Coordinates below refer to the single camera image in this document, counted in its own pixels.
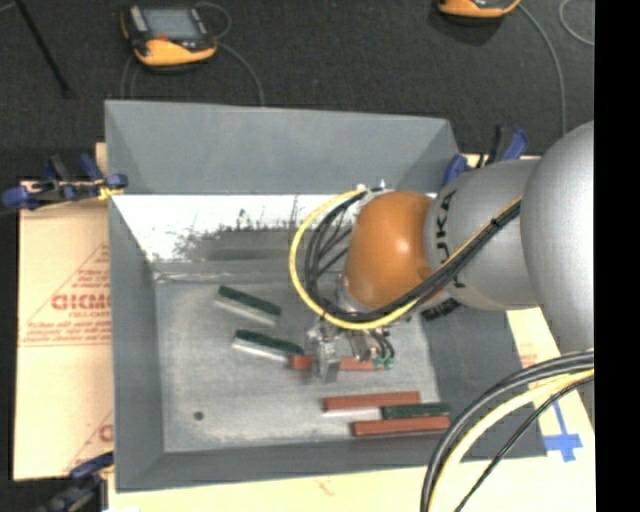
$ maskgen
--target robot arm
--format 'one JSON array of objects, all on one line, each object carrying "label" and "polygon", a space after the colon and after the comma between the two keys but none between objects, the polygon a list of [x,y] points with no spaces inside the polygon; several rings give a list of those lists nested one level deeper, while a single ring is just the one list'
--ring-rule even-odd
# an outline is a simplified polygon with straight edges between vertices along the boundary
[{"label": "robot arm", "polygon": [[[384,330],[446,300],[494,311],[540,307],[560,352],[593,348],[593,158],[591,122],[540,159],[467,171],[433,199],[354,193],[362,204],[338,300],[316,303],[319,316],[341,330]],[[585,405],[593,421],[593,389]]]}]

